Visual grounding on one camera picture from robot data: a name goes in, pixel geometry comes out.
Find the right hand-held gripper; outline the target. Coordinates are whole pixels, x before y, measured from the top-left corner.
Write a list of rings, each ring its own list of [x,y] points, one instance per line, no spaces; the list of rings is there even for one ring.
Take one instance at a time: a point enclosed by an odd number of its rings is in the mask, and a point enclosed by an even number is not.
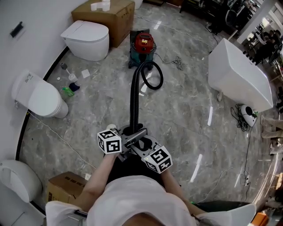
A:
[[[158,174],[161,174],[173,165],[172,157],[168,150],[152,136],[144,136],[130,147],[135,154],[140,156],[149,169]]]

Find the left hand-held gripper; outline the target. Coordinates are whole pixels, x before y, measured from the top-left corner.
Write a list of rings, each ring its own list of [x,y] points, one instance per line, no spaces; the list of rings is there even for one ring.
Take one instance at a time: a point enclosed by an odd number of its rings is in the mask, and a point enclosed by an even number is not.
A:
[[[146,128],[132,132],[130,128],[110,128],[97,134],[98,145],[104,154],[118,154],[120,161],[125,161],[132,155],[145,157],[145,153],[138,146],[139,140],[147,135]]]

